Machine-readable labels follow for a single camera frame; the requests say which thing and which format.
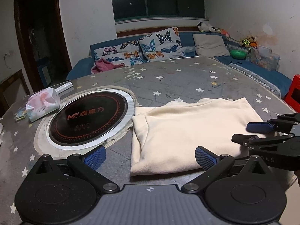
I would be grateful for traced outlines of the cream white garment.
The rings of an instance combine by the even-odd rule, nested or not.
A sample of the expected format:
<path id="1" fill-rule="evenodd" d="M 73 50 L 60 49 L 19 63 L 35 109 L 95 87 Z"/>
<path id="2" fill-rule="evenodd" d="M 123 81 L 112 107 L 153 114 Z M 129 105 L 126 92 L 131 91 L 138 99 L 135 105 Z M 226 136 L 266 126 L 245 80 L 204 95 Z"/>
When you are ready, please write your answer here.
<path id="1" fill-rule="evenodd" d="M 200 99 L 172 101 L 160 107 L 136 107 L 132 117 L 131 176 L 170 174 L 198 169 L 195 149 L 203 146 L 235 158 L 248 149 L 232 142 L 233 134 L 248 134 L 249 122 L 262 121 L 246 98 L 234 101 Z"/>

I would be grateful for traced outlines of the red box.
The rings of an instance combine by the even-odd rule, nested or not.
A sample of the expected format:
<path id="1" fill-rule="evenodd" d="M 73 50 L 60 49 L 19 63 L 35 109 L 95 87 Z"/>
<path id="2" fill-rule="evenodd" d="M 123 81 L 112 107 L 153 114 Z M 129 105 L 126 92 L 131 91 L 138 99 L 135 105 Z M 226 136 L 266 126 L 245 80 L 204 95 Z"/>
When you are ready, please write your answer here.
<path id="1" fill-rule="evenodd" d="M 291 86 L 284 101 L 297 113 L 300 112 L 300 74 L 294 75 Z"/>

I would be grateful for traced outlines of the round black induction cooktop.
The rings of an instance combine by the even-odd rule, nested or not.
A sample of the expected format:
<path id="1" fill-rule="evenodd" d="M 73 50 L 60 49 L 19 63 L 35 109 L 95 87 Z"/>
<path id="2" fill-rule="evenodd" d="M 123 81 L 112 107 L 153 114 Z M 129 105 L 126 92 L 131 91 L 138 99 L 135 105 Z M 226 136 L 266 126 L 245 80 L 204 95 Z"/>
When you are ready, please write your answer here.
<path id="1" fill-rule="evenodd" d="M 93 92 L 68 103 L 51 120 L 49 137 L 60 146 L 79 146 L 102 137 L 123 120 L 128 110 L 124 96 Z"/>

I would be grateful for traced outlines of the pastel soft tissue pack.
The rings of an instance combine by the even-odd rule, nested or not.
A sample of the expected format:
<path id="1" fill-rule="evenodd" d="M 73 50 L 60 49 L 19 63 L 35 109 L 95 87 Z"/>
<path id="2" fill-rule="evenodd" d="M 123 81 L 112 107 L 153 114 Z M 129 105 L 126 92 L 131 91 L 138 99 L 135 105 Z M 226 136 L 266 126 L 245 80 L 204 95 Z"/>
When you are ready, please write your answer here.
<path id="1" fill-rule="evenodd" d="M 45 88 L 27 100 L 25 109 L 30 122 L 34 122 L 45 115 L 59 109 L 61 98 L 54 88 Z"/>

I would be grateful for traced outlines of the small colourful card pack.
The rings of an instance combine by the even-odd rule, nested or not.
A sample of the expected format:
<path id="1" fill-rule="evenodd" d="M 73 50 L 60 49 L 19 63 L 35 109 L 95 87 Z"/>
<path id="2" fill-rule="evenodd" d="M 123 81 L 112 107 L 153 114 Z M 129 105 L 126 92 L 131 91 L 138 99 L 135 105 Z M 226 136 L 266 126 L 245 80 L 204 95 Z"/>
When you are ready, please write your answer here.
<path id="1" fill-rule="evenodd" d="M 26 108 L 20 108 L 15 113 L 14 119 L 15 119 L 16 122 L 18 122 L 18 121 L 21 121 L 21 120 L 25 119 L 26 116 L 27 116 Z"/>

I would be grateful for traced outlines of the yellow orange plush toys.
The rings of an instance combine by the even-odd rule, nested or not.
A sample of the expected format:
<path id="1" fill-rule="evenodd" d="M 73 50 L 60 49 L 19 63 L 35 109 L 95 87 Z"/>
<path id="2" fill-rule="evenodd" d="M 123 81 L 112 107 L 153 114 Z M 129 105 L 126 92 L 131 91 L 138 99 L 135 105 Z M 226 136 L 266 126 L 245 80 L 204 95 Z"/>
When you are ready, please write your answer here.
<path id="1" fill-rule="evenodd" d="M 254 36 L 249 36 L 249 37 L 246 37 L 244 39 L 242 39 L 240 42 L 239 42 L 239 45 L 241 47 L 245 47 L 245 48 L 257 48 L 258 44 L 257 44 L 257 39 L 256 37 Z"/>

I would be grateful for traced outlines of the pink cloth on sofa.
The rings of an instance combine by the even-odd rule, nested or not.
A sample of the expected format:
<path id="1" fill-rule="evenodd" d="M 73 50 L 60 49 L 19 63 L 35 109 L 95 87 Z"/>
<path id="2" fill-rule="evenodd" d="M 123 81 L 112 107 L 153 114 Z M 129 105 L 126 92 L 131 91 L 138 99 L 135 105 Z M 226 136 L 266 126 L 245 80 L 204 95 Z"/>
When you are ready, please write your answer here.
<path id="1" fill-rule="evenodd" d="M 104 58 L 98 59 L 94 66 L 91 68 L 92 74 L 98 74 L 102 72 L 107 72 L 113 69 L 123 68 L 124 64 L 113 64 L 112 62 L 107 61 Z"/>

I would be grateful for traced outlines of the beige cushion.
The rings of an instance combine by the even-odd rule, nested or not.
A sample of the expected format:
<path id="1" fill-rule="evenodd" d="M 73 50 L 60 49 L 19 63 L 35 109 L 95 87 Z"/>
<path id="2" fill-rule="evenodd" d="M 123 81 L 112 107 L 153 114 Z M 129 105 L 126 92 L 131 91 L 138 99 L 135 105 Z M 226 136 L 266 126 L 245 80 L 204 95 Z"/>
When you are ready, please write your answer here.
<path id="1" fill-rule="evenodd" d="M 223 38 L 218 35 L 193 34 L 195 52 L 198 56 L 229 56 Z"/>

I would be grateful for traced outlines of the blue sofa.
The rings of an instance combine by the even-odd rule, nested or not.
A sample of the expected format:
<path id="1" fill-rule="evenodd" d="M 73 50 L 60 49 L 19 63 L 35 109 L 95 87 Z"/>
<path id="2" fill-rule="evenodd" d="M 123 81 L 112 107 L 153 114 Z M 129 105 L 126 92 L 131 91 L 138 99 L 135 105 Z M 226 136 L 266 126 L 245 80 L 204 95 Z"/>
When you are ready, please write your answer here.
<path id="1" fill-rule="evenodd" d="M 193 34 L 193 31 L 183 31 L 179 33 L 181 44 L 183 46 L 186 57 L 196 56 Z M 68 73 L 66 79 L 73 80 L 90 75 L 91 68 L 95 63 L 94 51 L 96 49 L 108 46 L 113 47 L 124 42 L 137 40 L 141 37 L 141 35 L 135 35 L 90 45 L 91 56 L 78 61 L 73 69 Z M 248 60 L 237 60 L 231 56 L 217 56 L 215 57 L 215 59 L 229 67 L 238 70 L 239 72 L 247 75 L 250 78 L 257 79 L 258 82 L 263 82 L 264 87 L 268 88 L 271 92 L 273 92 L 280 98 L 285 97 L 292 83 L 291 79 L 281 74 L 280 72 L 269 71 Z"/>

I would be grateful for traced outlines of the dark wooden sideboard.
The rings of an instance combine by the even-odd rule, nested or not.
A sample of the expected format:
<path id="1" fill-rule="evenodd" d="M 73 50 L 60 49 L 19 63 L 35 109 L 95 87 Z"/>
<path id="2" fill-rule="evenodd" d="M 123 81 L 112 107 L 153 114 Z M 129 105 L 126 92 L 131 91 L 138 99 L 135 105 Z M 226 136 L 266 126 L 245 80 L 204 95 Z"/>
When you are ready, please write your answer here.
<path id="1" fill-rule="evenodd" d="M 22 69 L 1 82 L 1 117 L 19 99 L 30 94 Z"/>

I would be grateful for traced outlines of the left butterfly pillow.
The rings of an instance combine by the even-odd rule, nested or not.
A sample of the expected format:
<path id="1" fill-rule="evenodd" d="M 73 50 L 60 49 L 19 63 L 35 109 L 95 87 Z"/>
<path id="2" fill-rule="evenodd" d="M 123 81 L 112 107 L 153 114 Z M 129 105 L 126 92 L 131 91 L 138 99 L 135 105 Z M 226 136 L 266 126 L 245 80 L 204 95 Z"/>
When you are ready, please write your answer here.
<path id="1" fill-rule="evenodd" d="M 128 41 L 115 46 L 106 46 L 94 50 L 95 61 L 106 59 L 114 65 L 123 64 L 133 66 L 146 63 L 140 52 L 140 47 L 137 40 Z"/>

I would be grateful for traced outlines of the butterfly pillow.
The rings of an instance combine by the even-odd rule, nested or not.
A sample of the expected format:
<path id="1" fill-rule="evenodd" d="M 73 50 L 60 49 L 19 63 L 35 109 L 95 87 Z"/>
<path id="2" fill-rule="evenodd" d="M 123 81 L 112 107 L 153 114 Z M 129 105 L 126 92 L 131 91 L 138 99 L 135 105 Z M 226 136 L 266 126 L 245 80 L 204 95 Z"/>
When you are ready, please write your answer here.
<path id="1" fill-rule="evenodd" d="M 150 62 L 185 57 L 178 28 L 171 27 L 138 40 L 143 56 Z"/>
<path id="2" fill-rule="evenodd" d="M 106 46 L 94 50 L 95 61 L 106 59 L 114 65 L 123 64 L 133 66 L 146 63 L 140 52 L 140 47 L 137 40 L 128 41 L 115 46 Z"/>

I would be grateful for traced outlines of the black white plush toy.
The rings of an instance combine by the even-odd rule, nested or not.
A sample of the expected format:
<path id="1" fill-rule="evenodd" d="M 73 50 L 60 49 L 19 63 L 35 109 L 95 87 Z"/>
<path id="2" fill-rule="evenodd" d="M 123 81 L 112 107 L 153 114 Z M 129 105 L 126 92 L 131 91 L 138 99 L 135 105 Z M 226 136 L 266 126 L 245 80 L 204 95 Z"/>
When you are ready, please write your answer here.
<path id="1" fill-rule="evenodd" d="M 202 21 L 197 24 L 197 27 L 198 27 L 198 29 L 201 33 L 211 34 L 211 33 L 217 33 L 218 32 L 215 27 L 211 26 L 210 24 L 206 24 Z"/>

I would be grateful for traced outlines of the right butterfly pillow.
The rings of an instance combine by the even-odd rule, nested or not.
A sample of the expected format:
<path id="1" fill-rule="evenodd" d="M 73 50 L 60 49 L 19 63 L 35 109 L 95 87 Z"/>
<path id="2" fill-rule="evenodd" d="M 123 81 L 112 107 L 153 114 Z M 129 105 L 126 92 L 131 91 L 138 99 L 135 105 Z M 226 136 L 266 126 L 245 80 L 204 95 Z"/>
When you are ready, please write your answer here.
<path id="1" fill-rule="evenodd" d="M 143 56 L 150 62 L 185 57 L 178 28 L 171 27 L 138 40 Z"/>

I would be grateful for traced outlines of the dark window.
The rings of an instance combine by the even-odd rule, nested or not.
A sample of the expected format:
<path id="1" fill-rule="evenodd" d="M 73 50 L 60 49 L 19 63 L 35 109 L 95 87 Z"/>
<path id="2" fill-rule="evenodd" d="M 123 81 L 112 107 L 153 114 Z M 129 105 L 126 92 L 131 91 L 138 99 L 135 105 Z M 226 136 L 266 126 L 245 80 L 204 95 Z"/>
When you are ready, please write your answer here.
<path id="1" fill-rule="evenodd" d="M 204 0 L 112 0 L 116 22 L 160 17 L 206 17 Z"/>

